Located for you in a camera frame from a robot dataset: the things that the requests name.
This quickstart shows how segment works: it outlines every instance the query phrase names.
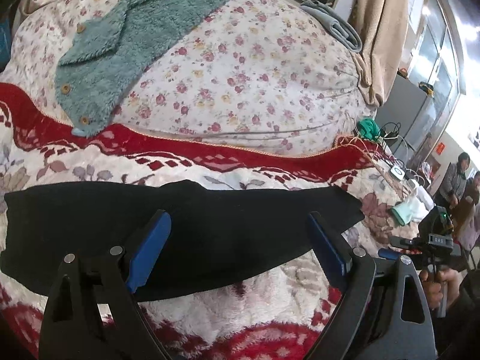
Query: red and white blanket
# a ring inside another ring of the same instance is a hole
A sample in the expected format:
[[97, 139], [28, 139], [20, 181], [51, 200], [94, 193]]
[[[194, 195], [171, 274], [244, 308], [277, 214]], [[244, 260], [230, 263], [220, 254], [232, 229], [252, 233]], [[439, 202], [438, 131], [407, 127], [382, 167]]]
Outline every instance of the red and white blanket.
[[[7, 232], [3, 195], [65, 181], [161, 186], [190, 179], [218, 190], [337, 184], [363, 201], [365, 220], [345, 233], [351, 245], [361, 244], [375, 255], [389, 234], [416, 233], [395, 227], [387, 208], [401, 200], [400, 192], [381, 162], [370, 162], [355, 145], [284, 157], [150, 137], [119, 124], [92, 139], [78, 138], [71, 127], [41, 114], [22, 90], [0, 84], [0, 148], [0, 250]], [[82, 220], [81, 213], [75, 220]], [[299, 360], [340, 297], [308, 252], [242, 283], [141, 308], [161, 342], [189, 359]], [[0, 273], [0, 310], [35, 356], [46, 300]], [[100, 310], [111, 323], [108, 307]]]

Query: silver bolt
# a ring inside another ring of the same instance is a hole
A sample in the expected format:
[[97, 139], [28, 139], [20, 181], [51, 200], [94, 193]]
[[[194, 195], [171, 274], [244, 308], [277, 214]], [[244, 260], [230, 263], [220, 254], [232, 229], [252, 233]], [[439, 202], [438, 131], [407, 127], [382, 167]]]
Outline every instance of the silver bolt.
[[405, 254], [402, 254], [400, 256], [400, 261], [402, 261], [402, 263], [404, 263], [407, 266], [412, 262], [412, 259], [409, 256], [405, 256]]
[[63, 261], [66, 263], [71, 263], [73, 260], [75, 260], [75, 255], [73, 253], [69, 253], [63, 258]]
[[110, 254], [112, 256], [118, 256], [122, 252], [123, 252], [123, 247], [121, 246], [114, 246], [112, 247], [112, 249], [110, 249]]
[[365, 251], [365, 249], [363, 249], [363, 247], [354, 247], [353, 248], [353, 254], [358, 256], [358, 257], [365, 257], [367, 252]]

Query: folded blue-gray clothing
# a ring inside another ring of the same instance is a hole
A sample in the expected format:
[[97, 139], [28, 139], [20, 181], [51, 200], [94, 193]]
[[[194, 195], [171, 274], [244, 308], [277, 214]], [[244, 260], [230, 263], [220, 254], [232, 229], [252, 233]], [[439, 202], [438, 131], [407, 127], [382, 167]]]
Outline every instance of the folded blue-gray clothing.
[[300, 5], [300, 9], [315, 17], [330, 35], [351, 52], [359, 53], [362, 50], [362, 40], [354, 28], [328, 5], [307, 0]]
[[79, 26], [55, 78], [73, 133], [90, 137], [103, 130], [144, 69], [227, 1], [119, 0], [103, 18]]

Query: pink rose pattern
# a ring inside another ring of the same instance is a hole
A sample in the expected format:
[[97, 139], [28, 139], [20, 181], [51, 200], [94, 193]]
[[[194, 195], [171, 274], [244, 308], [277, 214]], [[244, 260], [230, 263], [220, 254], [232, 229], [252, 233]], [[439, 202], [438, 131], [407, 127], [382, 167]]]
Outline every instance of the pink rose pattern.
[[[116, 1], [59, 0], [39, 9], [17, 32], [0, 80], [71, 124], [55, 100], [58, 59], [76, 25], [103, 16]], [[351, 131], [349, 116], [374, 114], [357, 82], [349, 52], [302, 10], [283, 0], [230, 0], [145, 69], [113, 122], [159, 136], [304, 155]]]

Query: gray jacket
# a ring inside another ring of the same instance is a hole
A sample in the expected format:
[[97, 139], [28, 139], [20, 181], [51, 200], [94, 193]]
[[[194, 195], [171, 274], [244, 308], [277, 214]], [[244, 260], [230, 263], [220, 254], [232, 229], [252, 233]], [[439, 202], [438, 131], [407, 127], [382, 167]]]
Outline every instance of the gray jacket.
[[452, 194], [455, 194], [458, 200], [460, 200], [465, 191], [465, 185], [467, 185], [465, 175], [457, 172], [456, 163], [451, 163], [448, 166], [445, 176], [443, 176], [438, 192], [446, 200], [450, 200]]

